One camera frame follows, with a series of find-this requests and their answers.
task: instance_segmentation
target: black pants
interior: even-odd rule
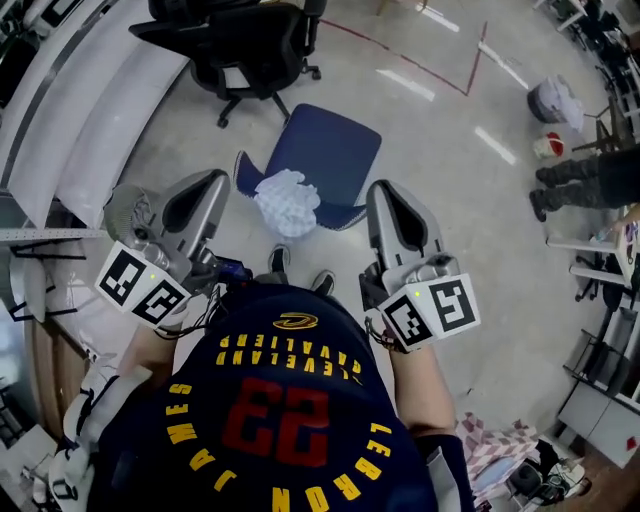
[[[550,212],[563,206],[583,208],[613,208],[602,195],[599,157],[567,160],[553,167],[540,169],[537,177],[545,185],[540,198],[542,207]]]

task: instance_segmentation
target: tiled floor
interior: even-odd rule
[[[533,87],[547,75],[562,73],[587,112],[604,108],[606,96],[593,64],[555,31],[557,23],[548,13],[533,11],[532,3],[431,0],[435,14],[429,17],[406,0],[391,2],[376,17],[377,0],[330,0],[324,19],[342,28],[322,24],[310,59],[322,68],[323,79],[303,76],[281,94],[291,109],[311,103],[378,131],[383,142],[369,179],[397,181],[439,219],[447,249],[471,274],[482,326],[438,345],[437,352],[459,412],[475,411],[490,428],[517,418],[541,428],[550,424],[570,390],[562,364],[579,328],[596,328],[604,309],[599,301],[574,302],[571,255],[544,243],[548,233],[585,235],[599,215],[567,209],[544,226],[535,220],[527,193],[540,164],[531,146],[544,127],[529,113],[527,91],[518,81],[486,56],[475,69],[487,23],[486,44],[522,81]],[[414,90],[382,70],[413,81]],[[264,167],[282,128],[275,104],[241,103],[226,130],[216,127],[222,108],[185,73],[139,140],[123,180],[159,190],[203,169],[232,171],[239,150]],[[561,131],[568,141],[592,140],[589,121],[582,136]],[[478,132],[502,144],[513,159],[501,156]],[[256,206],[233,192],[214,250],[264,271],[275,242]],[[104,254],[99,245],[85,247]],[[373,261],[366,223],[341,233],[318,229],[292,247],[292,257],[294,284],[305,285],[319,270],[332,269],[336,296],[363,319],[357,275]],[[93,260],[92,265],[100,264],[100,257]],[[65,272],[89,280],[76,267],[59,269],[61,279]],[[93,299],[86,288],[79,290],[68,291],[65,299],[74,293],[76,304],[87,301],[80,314],[64,319],[68,329],[101,352],[121,352],[133,322]],[[202,307],[202,302],[192,306],[194,317],[197,304]],[[178,365],[195,341],[182,343]],[[391,387],[388,357],[382,349],[377,355]]]

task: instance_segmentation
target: black shoe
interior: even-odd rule
[[[542,206],[542,190],[533,190],[529,193],[529,201],[531,201],[531,206],[533,207],[533,213],[540,222],[545,222],[547,220],[547,214],[544,211]]]
[[[536,171],[536,179],[547,188],[553,188],[557,185],[554,180],[553,169],[542,167]]]
[[[313,284],[311,285],[311,290],[314,292],[328,297],[333,293],[333,288],[336,283],[336,276],[330,270],[323,270],[318,274],[318,276],[314,279]]]
[[[287,273],[287,267],[291,263],[291,253],[286,245],[276,245],[269,256],[269,272]]]

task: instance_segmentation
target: trash bag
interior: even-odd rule
[[[577,99],[567,81],[560,75],[548,77],[531,93],[537,100],[539,112],[543,122],[567,122],[579,132],[584,126],[584,106]]]
[[[301,185],[304,180],[301,172],[285,169],[256,187],[253,200],[267,226],[283,242],[292,242],[316,226],[313,210],[320,206],[320,196],[313,185]]]

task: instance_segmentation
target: white cabinet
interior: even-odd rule
[[[640,443],[640,410],[633,411],[584,382],[578,384],[558,419],[621,468]]]
[[[587,440],[623,468],[640,443],[640,416],[612,400]]]
[[[580,383],[560,411],[558,419],[587,439],[602,418],[609,402],[610,399],[607,396]]]

